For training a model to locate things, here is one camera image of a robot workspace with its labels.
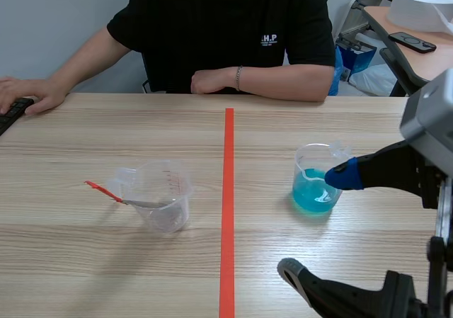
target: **printed logo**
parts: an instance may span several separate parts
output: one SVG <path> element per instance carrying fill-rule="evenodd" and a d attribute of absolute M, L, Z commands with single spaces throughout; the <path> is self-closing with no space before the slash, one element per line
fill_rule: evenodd
<path fill-rule="evenodd" d="M 272 47 L 274 44 L 277 44 L 277 35 L 264 35 L 261 38 L 261 45 L 263 47 Z"/>

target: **keyboard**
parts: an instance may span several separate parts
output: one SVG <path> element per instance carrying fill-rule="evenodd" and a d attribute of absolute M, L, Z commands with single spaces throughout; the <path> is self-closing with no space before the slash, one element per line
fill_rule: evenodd
<path fill-rule="evenodd" d="M 11 105 L 9 112 L 0 115 L 0 135 L 10 128 L 24 114 L 26 108 L 33 103 L 31 98 L 20 98 Z"/>

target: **empty measuring cup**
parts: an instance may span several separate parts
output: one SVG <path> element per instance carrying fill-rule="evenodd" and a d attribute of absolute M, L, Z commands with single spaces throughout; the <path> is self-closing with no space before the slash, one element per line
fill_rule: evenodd
<path fill-rule="evenodd" d="M 188 221 L 192 186 L 177 161 L 149 161 L 138 169 L 120 168 L 107 188 L 131 203 L 156 232 L 175 232 Z"/>
<path fill-rule="evenodd" d="M 329 169 L 346 162 L 350 149 L 340 143 L 308 144 L 296 151 L 292 195 L 298 206 L 310 212 L 328 212 L 341 191 L 328 185 L 324 176 Z"/>

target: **wooden table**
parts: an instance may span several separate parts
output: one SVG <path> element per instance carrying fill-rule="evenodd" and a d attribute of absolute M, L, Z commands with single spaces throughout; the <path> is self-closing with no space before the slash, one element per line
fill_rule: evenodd
<path fill-rule="evenodd" d="M 0 137 L 0 317 L 218 317 L 226 107 L 236 115 L 236 317 L 317 317 L 277 274 L 285 257 L 375 290 L 386 270 L 407 273 L 425 299 L 435 212 L 417 197 L 346 192 L 317 218 L 289 204 L 297 147 L 342 140 L 374 152 L 401 139 L 405 102 L 73 94 L 22 118 Z M 190 224 L 169 237 L 84 185 L 147 159 L 183 160 L 195 185 Z"/>

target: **blue bag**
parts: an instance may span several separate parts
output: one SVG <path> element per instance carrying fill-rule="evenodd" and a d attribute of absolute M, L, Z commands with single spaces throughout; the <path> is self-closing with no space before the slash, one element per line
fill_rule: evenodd
<path fill-rule="evenodd" d="M 343 58 L 341 57 L 340 48 L 337 47 L 335 50 L 335 73 L 333 74 L 333 83 L 331 90 L 329 90 L 329 96 L 338 95 L 338 86 L 340 85 L 341 74 L 343 73 Z"/>

